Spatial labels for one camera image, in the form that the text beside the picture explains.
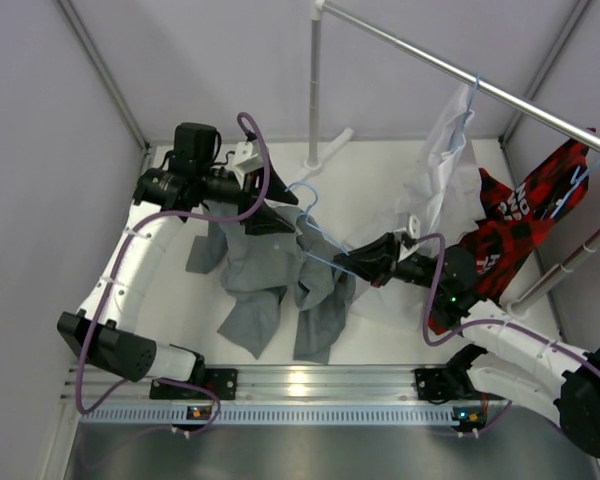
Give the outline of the light blue hanger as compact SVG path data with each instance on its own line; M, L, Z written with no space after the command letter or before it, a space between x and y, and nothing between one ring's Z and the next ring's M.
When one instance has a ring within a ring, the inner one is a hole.
M299 187L304 187L308 190L310 190L313 194L313 200L309 203L309 205L303 210L302 214L299 215L299 217L303 217L305 219L305 224L317 231L318 233L321 234L321 236L327 241L329 242L332 246L334 246L340 253L344 254L345 256L348 256L347 251L345 250L344 246L338 241L336 240L327 230L321 228L312 218L311 214L312 214L312 210L314 209L314 207L318 204L319 202L319 193L317 191L317 189L310 185L309 183L307 183L306 181L294 181L292 182L287 188L287 191L292 191L295 190Z

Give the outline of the grey button shirt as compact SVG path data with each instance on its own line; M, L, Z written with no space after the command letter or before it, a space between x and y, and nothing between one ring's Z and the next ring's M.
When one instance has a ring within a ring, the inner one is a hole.
M282 301L291 295L299 310L294 360L326 364L345 328L356 280L332 266L339 251L313 218L295 206L274 211L292 232L251 236L238 223L211 223L206 235L195 237L185 269L208 274L226 265L220 283L235 304L218 332L254 358L278 331Z

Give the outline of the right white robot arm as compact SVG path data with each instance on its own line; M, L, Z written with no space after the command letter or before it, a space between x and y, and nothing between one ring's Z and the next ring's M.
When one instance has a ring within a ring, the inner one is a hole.
M420 253L421 244L440 242L436 256ZM427 289L422 319L446 330L432 339L440 346L455 337L468 345L463 362L445 373L448 390L467 397L492 394L535 412L559 429L584 453L600 459L600 348L587 351L544 335L514 319L477 291L473 255L443 236L415 239L404 230L339 253L334 262L346 272L381 288L392 280Z

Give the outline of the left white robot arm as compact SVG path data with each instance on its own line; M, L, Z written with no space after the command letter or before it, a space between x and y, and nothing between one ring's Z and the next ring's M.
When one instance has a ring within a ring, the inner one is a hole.
M76 312L61 314L57 330L78 360L125 380L171 379L183 398L203 393L206 375L199 354L137 334L140 307L169 244L196 208L211 203L235 207L208 223L227 223L245 234L286 234L294 226L268 206L274 200L295 205L275 173L253 118L241 112L246 139L228 166L217 164L219 131L210 125L182 123L175 129L167 167L150 168L136 185L127 223L107 266Z

